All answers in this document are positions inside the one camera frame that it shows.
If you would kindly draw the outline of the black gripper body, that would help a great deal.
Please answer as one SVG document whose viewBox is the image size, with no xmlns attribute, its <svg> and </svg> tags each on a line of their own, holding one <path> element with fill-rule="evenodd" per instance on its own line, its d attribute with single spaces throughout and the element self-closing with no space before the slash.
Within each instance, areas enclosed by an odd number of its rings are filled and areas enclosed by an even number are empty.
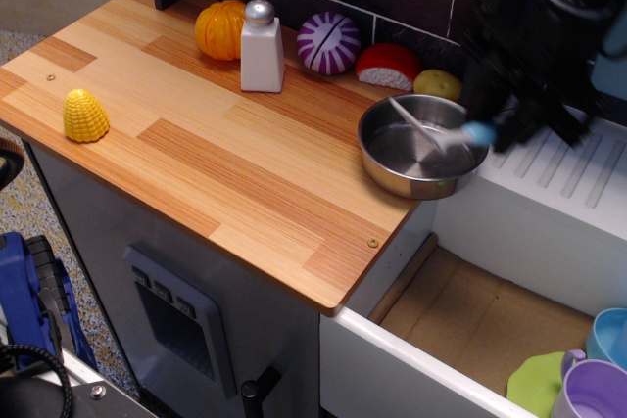
<svg viewBox="0 0 627 418">
<path fill-rule="evenodd" d="M 527 49 L 517 50 L 516 39 L 511 24 L 495 16 L 480 16 L 462 37 L 469 56 L 462 92 L 467 119 L 497 125 L 494 118 L 509 95 L 531 96 L 544 116 L 540 130 L 550 129 L 571 147 L 580 144 L 604 108 L 585 64 L 575 61 L 540 71 L 525 60 Z"/>
</svg>

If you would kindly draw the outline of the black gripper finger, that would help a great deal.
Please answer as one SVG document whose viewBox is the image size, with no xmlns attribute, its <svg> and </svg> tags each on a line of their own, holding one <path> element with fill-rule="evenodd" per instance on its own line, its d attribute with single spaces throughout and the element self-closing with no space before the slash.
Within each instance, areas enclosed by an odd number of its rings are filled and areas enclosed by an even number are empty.
<svg viewBox="0 0 627 418">
<path fill-rule="evenodd" d="M 497 153 L 505 153 L 512 146 L 527 142 L 544 125 L 542 110 L 531 96 L 509 95 L 504 107 L 494 118 L 498 137 L 493 144 Z"/>
</svg>

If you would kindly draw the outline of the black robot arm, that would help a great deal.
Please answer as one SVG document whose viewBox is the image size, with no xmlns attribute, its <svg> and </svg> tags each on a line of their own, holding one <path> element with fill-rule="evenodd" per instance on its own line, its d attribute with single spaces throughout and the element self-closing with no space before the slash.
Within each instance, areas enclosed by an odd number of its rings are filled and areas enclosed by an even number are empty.
<svg viewBox="0 0 627 418">
<path fill-rule="evenodd" d="M 497 153 L 549 128 L 579 144 L 606 104 L 591 62 L 626 0 L 481 0 L 461 45 L 469 56 L 462 102 L 470 121 L 491 122 Z"/>
</svg>

